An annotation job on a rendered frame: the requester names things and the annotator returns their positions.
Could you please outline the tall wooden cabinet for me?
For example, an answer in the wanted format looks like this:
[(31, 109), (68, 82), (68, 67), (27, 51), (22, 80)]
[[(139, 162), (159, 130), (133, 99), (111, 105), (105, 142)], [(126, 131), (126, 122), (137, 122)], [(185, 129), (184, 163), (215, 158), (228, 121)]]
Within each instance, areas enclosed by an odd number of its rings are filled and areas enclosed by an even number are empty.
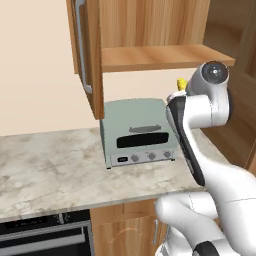
[(211, 0), (203, 44), (235, 59), (231, 118), (203, 133), (230, 163), (256, 175), (256, 0)]

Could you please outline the wooden cabinet door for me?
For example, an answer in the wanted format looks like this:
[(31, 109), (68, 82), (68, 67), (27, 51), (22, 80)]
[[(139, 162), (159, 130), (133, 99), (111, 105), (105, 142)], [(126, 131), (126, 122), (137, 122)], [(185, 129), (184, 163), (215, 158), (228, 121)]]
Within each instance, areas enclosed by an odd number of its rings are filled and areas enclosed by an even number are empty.
[[(74, 72), (82, 82), (82, 71), (78, 45), (75, 0), (66, 0), (68, 23), (72, 47)], [(101, 33), (99, 0), (85, 0), (80, 7), (86, 82), (92, 86), (92, 94), (85, 92), (95, 119), (104, 118), (103, 78), (101, 63)]]

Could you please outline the wooden base cabinet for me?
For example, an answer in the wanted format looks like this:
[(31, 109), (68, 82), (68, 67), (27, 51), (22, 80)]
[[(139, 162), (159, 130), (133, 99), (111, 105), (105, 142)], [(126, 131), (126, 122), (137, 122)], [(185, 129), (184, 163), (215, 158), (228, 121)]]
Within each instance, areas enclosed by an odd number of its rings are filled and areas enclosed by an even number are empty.
[[(155, 256), (167, 225), (156, 217), (154, 199), (90, 210), (95, 256)], [(156, 244), (154, 220), (158, 220)]]

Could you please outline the wooden wall cabinet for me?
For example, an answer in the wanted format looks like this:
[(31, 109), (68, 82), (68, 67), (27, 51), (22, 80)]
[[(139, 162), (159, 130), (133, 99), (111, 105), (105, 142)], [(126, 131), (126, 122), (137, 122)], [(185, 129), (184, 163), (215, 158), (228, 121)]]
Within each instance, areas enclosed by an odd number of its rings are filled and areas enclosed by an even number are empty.
[(99, 0), (103, 70), (232, 66), (232, 57), (203, 44), (210, 1)]

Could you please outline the black oven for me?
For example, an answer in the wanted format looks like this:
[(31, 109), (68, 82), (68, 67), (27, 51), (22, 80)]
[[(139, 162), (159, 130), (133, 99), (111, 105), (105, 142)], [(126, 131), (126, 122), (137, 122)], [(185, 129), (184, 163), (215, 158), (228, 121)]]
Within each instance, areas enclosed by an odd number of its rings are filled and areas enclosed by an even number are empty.
[(94, 256), (90, 211), (0, 223), (0, 256)]

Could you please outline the pale green toaster oven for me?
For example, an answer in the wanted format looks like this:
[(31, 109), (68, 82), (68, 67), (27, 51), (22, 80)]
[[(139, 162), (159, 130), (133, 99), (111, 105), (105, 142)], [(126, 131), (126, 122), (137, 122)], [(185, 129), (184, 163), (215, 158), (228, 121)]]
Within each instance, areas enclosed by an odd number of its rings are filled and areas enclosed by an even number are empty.
[(107, 169), (175, 160), (177, 140), (162, 99), (109, 101), (104, 104), (104, 114), (100, 135)]

